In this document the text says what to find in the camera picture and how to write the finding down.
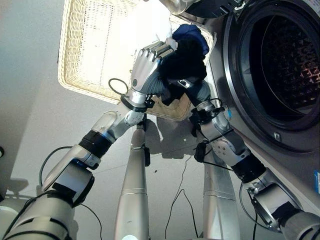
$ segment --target gray floor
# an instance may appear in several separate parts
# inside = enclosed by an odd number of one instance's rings
[[[115,107],[59,85],[57,58],[63,3],[62,0],[0,2],[0,146],[6,151],[0,158],[0,194],[7,193],[7,197],[35,196],[38,171],[48,153],[78,143],[103,112]],[[193,154],[195,139],[187,121],[173,122],[154,116],[150,119],[154,123],[149,124],[147,132],[151,148],[151,166],[146,171],[150,235],[153,240],[160,240],[164,239],[170,205],[185,161]],[[94,187],[85,200],[99,215],[105,240],[113,237],[132,133],[129,130],[102,158],[100,167],[94,171]],[[50,159],[44,175],[63,152]],[[234,175],[231,177],[238,191],[239,181]],[[203,178],[204,167],[192,156],[182,187],[192,202],[198,232],[202,231]],[[241,209],[239,216],[241,239],[251,239],[253,224]],[[74,234],[78,240],[99,239],[97,220],[86,208],[76,209],[75,221]],[[191,211],[183,197],[173,208],[167,235],[176,240],[195,237]],[[258,227],[256,239],[283,237]]]

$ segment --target laundry basket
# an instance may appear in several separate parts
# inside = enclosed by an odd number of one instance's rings
[[[118,104],[120,96],[113,92],[108,81],[118,78],[131,88],[131,70],[134,55],[117,54],[119,31],[122,20],[136,7],[138,0],[65,0],[62,17],[58,80],[72,91],[85,94],[103,101]],[[172,25],[189,22],[171,15]],[[213,46],[212,35],[201,28],[210,52]],[[169,106],[162,104],[154,96],[155,105],[147,113],[158,117],[181,121],[190,111],[191,103],[184,94]]]

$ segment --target wire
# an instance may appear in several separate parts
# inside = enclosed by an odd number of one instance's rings
[[[119,81],[121,83],[123,83],[126,87],[126,93],[121,93],[121,92],[118,92],[117,90],[115,90],[112,86],[111,86],[111,81]],[[128,85],[125,81],[119,79],[119,78],[110,78],[109,81],[108,81],[108,85],[109,87],[111,88],[112,91],[114,91],[116,94],[119,94],[121,96],[124,96],[126,98],[128,98],[129,96],[127,96],[126,94],[129,92],[129,88],[128,88]]]
[[[254,220],[252,218],[252,216],[250,216],[250,214],[247,212],[247,210],[245,209],[245,206],[244,206],[244,203],[242,201],[242,188],[243,188],[243,183],[241,183],[240,185],[240,190],[239,190],[239,200],[240,200],[240,204],[241,204],[241,207],[243,209],[243,211],[245,212],[245,214],[248,216],[249,219],[251,219],[255,224],[258,224],[260,227],[264,228],[264,229],[268,229],[270,230],[269,228],[267,228],[266,226],[263,226],[261,225],[259,222],[257,222],[256,220]]]
[[[91,213],[93,213],[93,215],[96,217],[96,219],[98,220],[99,222],[99,225],[100,225],[100,239],[102,240],[102,224],[101,224],[101,221],[99,219],[99,217],[97,216],[97,214],[90,208],[88,207],[87,205],[84,205],[83,203],[80,204],[81,206],[84,206],[85,208],[89,209],[89,211]]]
[[[215,164],[215,163],[212,163],[212,162],[204,161],[203,163],[204,164],[213,165],[213,166],[216,166],[216,167],[219,167],[219,168],[222,168],[222,169],[227,169],[227,170],[233,172],[233,170],[231,168],[228,168],[228,167],[225,167],[225,166],[221,166],[221,165],[218,165],[218,164]]]
[[[194,213],[194,208],[192,207],[192,204],[189,200],[189,198],[187,197],[186,193],[185,193],[185,189],[182,188],[180,190],[180,192],[178,193],[178,195],[176,196],[176,198],[173,200],[172,204],[171,204],[171,209],[170,209],[170,214],[169,214],[169,219],[168,219],[168,222],[166,223],[166,226],[165,226],[165,231],[164,231],[164,239],[167,239],[167,228],[168,228],[168,224],[169,224],[169,221],[170,221],[170,218],[171,218],[171,214],[172,214],[172,208],[176,202],[176,200],[178,199],[180,193],[183,192],[183,195],[185,196],[186,200],[188,201],[189,205],[190,205],[190,208],[191,208],[191,212],[192,212],[192,220],[193,220],[193,226],[194,226],[194,230],[195,230],[195,235],[197,238],[199,238],[199,235],[198,235],[198,231],[197,231],[197,227],[196,227],[196,220],[195,220],[195,213]]]
[[[257,220],[258,220],[258,214],[257,214],[257,212],[255,211],[255,221],[256,221],[256,223],[254,224],[254,227],[253,227],[252,240],[255,240],[255,239],[256,239]]]
[[[180,193],[181,193],[182,191],[183,191],[183,195],[185,196],[186,200],[188,201],[188,203],[189,203],[189,205],[190,205],[190,207],[191,207],[191,212],[192,212],[192,219],[193,219],[193,226],[194,226],[195,235],[196,235],[197,238],[199,237],[199,236],[198,236],[197,227],[196,227],[196,220],[195,220],[194,209],[193,209],[193,207],[192,207],[192,204],[191,204],[191,202],[189,201],[189,199],[188,199],[188,197],[187,197],[187,195],[186,195],[186,193],[185,193],[185,190],[184,190],[184,189],[181,189],[181,190],[180,190],[181,185],[182,185],[182,182],[183,182],[183,180],[184,180],[184,173],[185,173],[185,171],[186,171],[186,169],[187,169],[187,162],[191,159],[191,157],[192,157],[192,156],[190,156],[190,157],[189,157],[187,160],[185,160],[185,162],[184,162],[184,169],[183,169],[182,174],[181,174],[181,182],[180,182],[180,184],[179,184],[178,191],[176,192],[175,197],[174,197],[174,199],[173,199],[173,202],[172,202],[172,204],[171,204],[169,218],[168,218],[168,221],[167,221],[166,226],[165,226],[164,239],[167,239],[167,228],[168,228],[168,225],[169,225],[169,222],[170,222],[170,218],[171,218],[171,214],[172,214],[172,208],[173,208],[176,200],[178,199],[178,197],[179,197],[179,195],[180,195]]]
[[[43,170],[44,170],[44,167],[45,167],[45,165],[47,164],[47,161],[49,160],[49,158],[51,158],[51,156],[53,155],[53,154],[55,154],[55,152],[57,152],[57,151],[59,151],[59,150],[62,150],[62,149],[71,149],[72,148],[72,146],[62,146],[62,147],[58,147],[58,148],[56,148],[55,150],[53,150],[46,158],[45,158],[45,160],[44,160],[44,162],[42,163],[42,165],[41,165],[41,168],[40,168],[40,171],[39,171],[39,176],[38,176],[38,180],[39,180],[39,185],[40,185],[40,187],[42,188],[42,186],[43,186],[43,184],[42,184],[42,172],[43,172]]]
[[[224,105],[222,100],[220,98],[218,98],[218,97],[211,98],[209,101],[212,101],[212,100],[218,100],[220,102],[220,107],[222,107]]]
[[[252,197],[250,195],[250,193],[248,192],[249,198],[252,201]],[[254,209],[254,213],[255,213],[255,223],[254,223],[254,227],[253,227],[253,234],[252,234],[252,240],[256,239],[256,229],[257,229],[257,220],[258,220],[258,214],[256,209]]]

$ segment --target black cloth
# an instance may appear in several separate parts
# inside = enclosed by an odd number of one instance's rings
[[[206,76],[203,62],[203,48],[194,39],[178,40],[177,50],[165,59],[159,67],[159,75],[166,87],[161,95],[163,104],[169,105],[174,99],[180,99],[186,91],[178,80],[188,80],[193,84],[200,83]]]

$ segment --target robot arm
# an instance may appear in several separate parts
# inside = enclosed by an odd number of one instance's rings
[[[6,231],[4,240],[70,240],[73,208],[81,204],[95,178],[100,158],[129,128],[143,120],[152,107],[152,94],[164,90],[158,74],[161,62],[174,51],[163,42],[142,49],[135,61],[127,95],[114,111],[106,112],[74,145],[45,179],[37,198],[28,201]]]
[[[4,240],[71,239],[73,208],[84,201],[94,183],[87,168],[96,169],[109,147],[139,123],[147,108],[152,107],[152,94],[161,94],[164,90],[158,68],[173,52],[162,42],[139,52],[132,70],[132,89],[127,96],[121,96],[117,110],[106,112],[54,167],[44,181],[43,193],[27,202]],[[196,106],[190,120],[253,196],[252,204],[263,221],[271,229],[282,231],[288,240],[316,239],[320,218],[303,212],[294,195],[251,154],[225,118],[223,107],[215,107],[209,101],[208,84],[204,81],[193,84],[187,79],[177,80],[176,84],[185,88]]]
[[[214,153],[233,169],[244,188],[253,196],[252,204],[268,228],[282,232],[288,240],[318,239],[320,217],[302,210],[292,192],[233,131],[223,111],[223,107],[215,107],[207,100],[192,110],[190,120],[205,137],[204,142],[212,145]],[[201,156],[197,161],[203,162]]]

